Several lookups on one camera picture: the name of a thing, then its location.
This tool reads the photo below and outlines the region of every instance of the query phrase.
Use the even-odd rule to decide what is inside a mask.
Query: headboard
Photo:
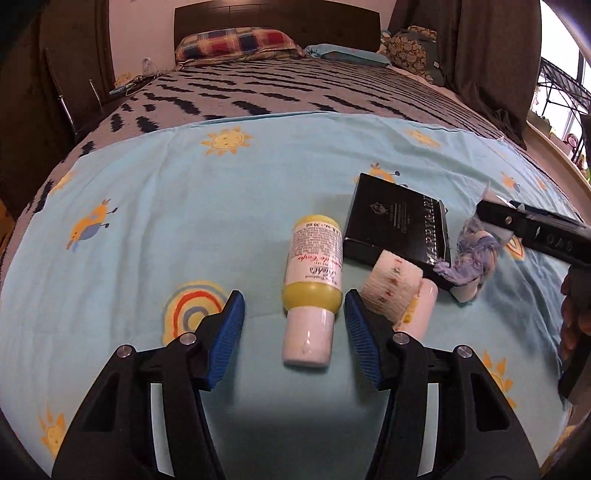
[[[379,13],[325,0],[213,0],[174,11],[174,48],[187,35],[218,28],[281,30],[302,48],[332,43],[379,48]]]

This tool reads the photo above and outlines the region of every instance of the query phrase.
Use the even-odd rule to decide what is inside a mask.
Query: brown curtain
[[[389,30],[437,31],[446,86],[525,148],[540,68],[540,0],[397,0]]]

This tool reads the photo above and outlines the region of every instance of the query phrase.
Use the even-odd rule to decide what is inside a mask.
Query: finger
[[[591,310],[579,317],[579,328],[581,332],[591,335]]]
[[[570,354],[572,353],[572,350],[569,350],[568,348],[566,348],[563,343],[560,344],[559,351],[560,351],[560,358],[563,361],[568,360],[568,358],[570,357]]]
[[[570,327],[574,322],[574,304],[572,298],[566,297],[564,299],[560,307],[560,313],[566,326]]]
[[[560,286],[560,293],[562,295],[568,295],[570,293],[570,275],[566,275],[562,285]]]
[[[574,350],[574,347],[577,346],[577,335],[574,332],[574,329],[568,328],[567,326],[563,325],[562,331],[560,332],[560,337],[562,338],[563,345],[568,350]]]

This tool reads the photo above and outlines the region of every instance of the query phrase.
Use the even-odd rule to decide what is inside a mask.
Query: metal screw
[[[131,355],[131,347],[129,345],[121,345],[117,349],[117,356],[119,358],[125,358]]]
[[[183,345],[192,345],[197,341],[197,336],[193,332],[187,332],[181,335],[180,342]]]
[[[406,345],[408,342],[410,342],[410,338],[404,332],[396,332],[392,338],[399,345]]]
[[[460,345],[457,348],[457,354],[462,358],[470,358],[472,356],[472,349],[466,345]]]

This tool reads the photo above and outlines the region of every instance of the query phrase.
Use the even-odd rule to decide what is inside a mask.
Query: white wall
[[[142,61],[150,57],[160,69],[174,67],[174,9],[206,0],[110,0],[109,29],[115,78],[142,72]],[[342,0],[379,12],[387,28],[396,0]]]

